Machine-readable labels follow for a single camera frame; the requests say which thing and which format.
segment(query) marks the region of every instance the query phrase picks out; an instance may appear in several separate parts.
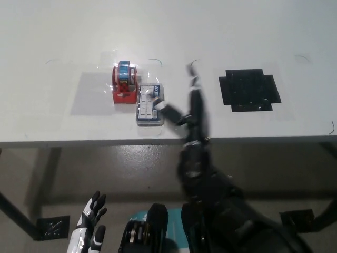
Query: white robotic hand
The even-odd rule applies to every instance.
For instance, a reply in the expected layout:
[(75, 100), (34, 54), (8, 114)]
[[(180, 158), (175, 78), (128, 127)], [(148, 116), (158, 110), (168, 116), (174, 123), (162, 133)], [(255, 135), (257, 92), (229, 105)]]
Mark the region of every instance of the white robotic hand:
[(67, 253), (99, 253), (105, 235), (105, 226), (99, 226), (93, 237), (95, 226), (107, 211), (103, 208), (106, 195), (97, 191), (82, 211), (76, 229), (70, 238)]

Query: robot finger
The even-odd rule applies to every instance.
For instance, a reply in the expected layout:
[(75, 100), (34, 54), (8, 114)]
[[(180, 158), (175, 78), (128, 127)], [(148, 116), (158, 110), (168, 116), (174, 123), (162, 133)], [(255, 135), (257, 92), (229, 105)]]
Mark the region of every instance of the robot finger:
[(97, 206), (97, 200), (100, 197), (100, 192), (96, 191), (95, 194), (90, 198), (88, 203), (86, 204), (83, 212), (85, 215), (89, 216), (91, 212), (95, 209)]
[(106, 195), (103, 194), (96, 202), (96, 204), (94, 205), (94, 214), (95, 216), (98, 214), (98, 211), (105, 205), (105, 198), (106, 198)]
[(103, 208), (102, 210), (100, 210), (96, 216), (96, 219), (95, 219), (95, 224), (97, 224), (101, 218), (101, 216), (105, 215), (107, 212), (107, 209), (106, 208)]
[(88, 253), (100, 253), (102, 249), (102, 243), (105, 235), (105, 226), (101, 225), (97, 229), (97, 232), (90, 242), (90, 248)]

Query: robotic arm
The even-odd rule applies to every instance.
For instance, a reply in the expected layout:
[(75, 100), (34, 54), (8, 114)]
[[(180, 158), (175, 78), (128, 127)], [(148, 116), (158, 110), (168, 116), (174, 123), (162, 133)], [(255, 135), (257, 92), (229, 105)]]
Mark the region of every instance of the robotic arm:
[(72, 233), (67, 253), (101, 252), (102, 242), (105, 235), (105, 226), (99, 226), (94, 237), (92, 237), (92, 235), (101, 216), (107, 211), (106, 208), (103, 208), (105, 197), (105, 195), (100, 197), (100, 192), (97, 191), (92, 198), (90, 198), (82, 211), (76, 229)]
[(311, 252), (295, 231), (256, 212), (242, 191), (211, 163), (207, 121), (199, 78), (192, 65), (190, 112), (183, 116), (171, 105), (153, 98), (156, 109), (189, 133), (180, 156), (178, 177), (190, 200), (182, 208), (182, 222), (191, 253)]

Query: small box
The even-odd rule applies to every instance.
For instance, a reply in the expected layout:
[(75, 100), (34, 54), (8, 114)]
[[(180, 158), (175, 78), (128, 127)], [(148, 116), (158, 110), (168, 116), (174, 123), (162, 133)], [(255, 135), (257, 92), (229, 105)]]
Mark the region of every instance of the small box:
[(164, 124), (164, 117), (156, 110), (152, 98), (160, 97), (164, 100), (164, 88), (160, 83), (141, 84), (136, 111), (137, 125), (140, 127), (159, 127)]

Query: red container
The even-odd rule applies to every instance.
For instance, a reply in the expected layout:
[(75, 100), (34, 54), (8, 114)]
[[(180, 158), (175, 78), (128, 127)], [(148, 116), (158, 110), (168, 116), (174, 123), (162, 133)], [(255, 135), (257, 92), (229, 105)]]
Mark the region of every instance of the red container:
[(129, 86), (125, 86), (119, 80), (120, 66), (112, 69), (112, 97), (115, 104), (135, 104), (137, 102), (138, 82), (137, 82), (137, 68), (130, 68), (129, 81), (132, 83), (132, 90)]

